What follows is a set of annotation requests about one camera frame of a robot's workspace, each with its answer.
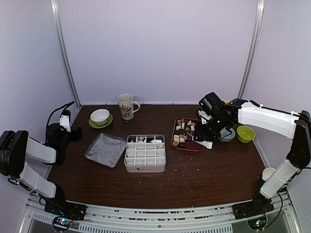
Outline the white handled tongs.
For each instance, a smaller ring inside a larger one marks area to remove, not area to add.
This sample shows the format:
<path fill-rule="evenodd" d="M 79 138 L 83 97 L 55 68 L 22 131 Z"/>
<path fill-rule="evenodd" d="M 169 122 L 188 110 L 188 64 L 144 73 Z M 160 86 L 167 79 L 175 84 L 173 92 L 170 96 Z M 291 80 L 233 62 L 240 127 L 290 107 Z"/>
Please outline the white handled tongs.
<path fill-rule="evenodd" d="M 206 139 L 205 137 L 201 137 L 200 135 L 195 134 L 194 132 L 187 132 L 187 135 L 190 137 L 190 139 L 203 146 L 206 149 L 211 150 L 213 146 L 213 142 L 210 141 L 209 139 Z"/>

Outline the bunny tin lid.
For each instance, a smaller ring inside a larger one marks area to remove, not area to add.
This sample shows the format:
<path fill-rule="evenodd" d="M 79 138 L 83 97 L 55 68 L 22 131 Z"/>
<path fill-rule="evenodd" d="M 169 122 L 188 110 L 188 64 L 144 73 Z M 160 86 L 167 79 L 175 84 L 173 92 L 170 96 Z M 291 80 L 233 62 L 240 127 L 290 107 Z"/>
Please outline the bunny tin lid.
<path fill-rule="evenodd" d="M 127 146 L 126 139 L 100 133 L 85 152 L 85 157 L 93 162 L 114 168 Z"/>

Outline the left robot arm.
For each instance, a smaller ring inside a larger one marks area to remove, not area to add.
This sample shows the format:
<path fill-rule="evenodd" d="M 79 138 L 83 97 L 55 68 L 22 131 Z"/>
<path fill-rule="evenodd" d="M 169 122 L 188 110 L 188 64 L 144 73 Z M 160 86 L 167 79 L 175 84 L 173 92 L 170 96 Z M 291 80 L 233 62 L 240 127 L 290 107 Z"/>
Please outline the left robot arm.
<path fill-rule="evenodd" d="M 30 192 L 44 198 L 60 216 L 76 210 L 68 202 L 63 189 L 43 178 L 27 164 L 26 158 L 38 160 L 46 165 L 61 166 L 66 158 L 70 142 L 82 139 L 82 128 L 72 130 L 71 112 L 63 110 L 59 122 L 46 126 L 45 142 L 41 143 L 26 130 L 4 131 L 0 137 L 0 172 L 9 177 L 14 184 L 20 184 Z"/>

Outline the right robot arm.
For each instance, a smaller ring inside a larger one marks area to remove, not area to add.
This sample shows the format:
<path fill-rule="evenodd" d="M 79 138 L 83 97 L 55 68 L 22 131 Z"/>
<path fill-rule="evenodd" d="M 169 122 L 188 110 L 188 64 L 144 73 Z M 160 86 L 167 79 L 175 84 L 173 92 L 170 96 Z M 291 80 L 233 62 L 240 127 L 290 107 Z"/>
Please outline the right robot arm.
<path fill-rule="evenodd" d="M 260 214 L 271 199 L 298 172 L 311 161 L 311 116 L 307 111 L 286 112 L 265 107 L 250 100 L 235 98 L 229 103 L 222 101 L 214 92 L 200 101 L 201 110 L 196 112 L 199 123 L 194 127 L 192 140 L 210 149 L 212 140 L 220 138 L 224 128 L 234 124 L 250 125 L 269 130 L 292 140 L 285 160 L 262 185 L 255 199 L 249 203 L 253 214 Z"/>

